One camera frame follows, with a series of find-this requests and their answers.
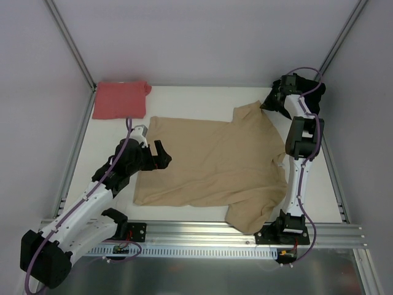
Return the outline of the beige t shirt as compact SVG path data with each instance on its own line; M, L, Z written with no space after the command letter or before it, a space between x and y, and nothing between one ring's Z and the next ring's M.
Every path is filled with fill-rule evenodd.
M226 222L253 234L286 196L284 143L259 102L235 108L231 122L153 117L147 139L172 160L138 174L139 206L226 206Z

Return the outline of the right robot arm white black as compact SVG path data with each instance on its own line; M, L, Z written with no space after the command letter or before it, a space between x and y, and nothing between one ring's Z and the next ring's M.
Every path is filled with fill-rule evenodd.
M276 111L290 119L285 153L289 157L289 180L279 216L255 233L259 245L309 245L305 211L306 185L314 159L321 148L324 120L319 118L325 84L299 76L283 75L273 83L262 109Z

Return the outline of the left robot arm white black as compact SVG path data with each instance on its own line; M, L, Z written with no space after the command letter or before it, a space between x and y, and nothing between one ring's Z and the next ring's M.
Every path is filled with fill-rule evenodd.
M73 265L100 242L122 240L128 232L125 214L108 204L125 188L131 176L139 171L166 169L172 161L161 141L150 146L134 138L122 139L114 155L91 178L85 192L49 225L21 238L20 268L25 271L24 289L31 294L30 278L45 288L59 286Z

